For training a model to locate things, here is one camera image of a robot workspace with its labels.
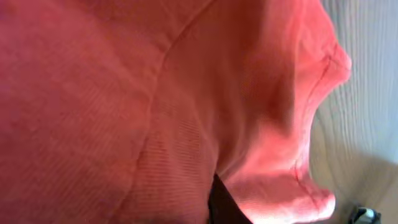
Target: wooden surface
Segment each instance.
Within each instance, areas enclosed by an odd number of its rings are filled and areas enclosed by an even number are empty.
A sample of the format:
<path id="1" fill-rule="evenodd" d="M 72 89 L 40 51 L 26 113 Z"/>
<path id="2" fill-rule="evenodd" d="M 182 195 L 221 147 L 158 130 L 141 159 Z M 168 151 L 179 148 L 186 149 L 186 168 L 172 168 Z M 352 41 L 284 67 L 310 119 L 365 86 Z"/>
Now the wooden surface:
<path id="1" fill-rule="evenodd" d="M 313 178 L 338 197 L 331 220 L 345 223 L 352 203 L 398 223 L 398 1 L 324 0 L 351 80 L 319 108 L 313 123 Z"/>

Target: t-shirt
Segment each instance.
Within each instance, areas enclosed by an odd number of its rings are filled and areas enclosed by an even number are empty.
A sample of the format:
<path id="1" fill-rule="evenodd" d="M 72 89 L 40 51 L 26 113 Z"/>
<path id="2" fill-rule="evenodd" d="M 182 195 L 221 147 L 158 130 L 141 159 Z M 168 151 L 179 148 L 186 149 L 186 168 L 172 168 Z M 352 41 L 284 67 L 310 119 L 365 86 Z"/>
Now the t-shirt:
<path id="1" fill-rule="evenodd" d="M 0 223 L 331 215 L 313 115 L 350 62 L 318 0 L 0 1 Z"/>

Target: wood grain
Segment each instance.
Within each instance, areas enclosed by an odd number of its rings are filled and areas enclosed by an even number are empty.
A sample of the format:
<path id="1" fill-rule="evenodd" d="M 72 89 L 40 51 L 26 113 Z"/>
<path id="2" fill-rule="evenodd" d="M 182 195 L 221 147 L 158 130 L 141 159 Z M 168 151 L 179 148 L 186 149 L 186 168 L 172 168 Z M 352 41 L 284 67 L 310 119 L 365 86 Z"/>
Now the wood grain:
<path id="1" fill-rule="evenodd" d="M 353 72 L 313 122 L 312 175 L 338 198 L 332 219 L 320 223 L 345 223 L 353 203 L 398 223 L 398 1 L 323 4 Z"/>

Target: red fabric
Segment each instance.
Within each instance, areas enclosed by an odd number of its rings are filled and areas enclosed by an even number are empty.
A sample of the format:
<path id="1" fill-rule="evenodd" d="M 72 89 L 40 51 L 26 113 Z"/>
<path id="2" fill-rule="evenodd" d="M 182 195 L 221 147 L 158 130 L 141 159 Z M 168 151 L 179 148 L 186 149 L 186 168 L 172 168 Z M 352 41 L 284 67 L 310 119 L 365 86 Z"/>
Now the red fabric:
<path id="1" fill-rule="evenodd" d="M 317 0 L 0 1 L 0 222 L 330 216 L 309 130 L 349 59 Z"/>

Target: black strap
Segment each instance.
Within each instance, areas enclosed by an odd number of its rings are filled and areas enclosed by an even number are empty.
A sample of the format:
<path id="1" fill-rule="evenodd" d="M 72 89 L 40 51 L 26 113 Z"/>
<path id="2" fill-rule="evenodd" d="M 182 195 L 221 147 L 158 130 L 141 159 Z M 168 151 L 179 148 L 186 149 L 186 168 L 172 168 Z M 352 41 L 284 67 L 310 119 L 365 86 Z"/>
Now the black strap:
<path id="1" fill-rule="evenodd" d="M 208 204 L 210 224 L 252 224 L 217 175 L 214 176 Z"/>

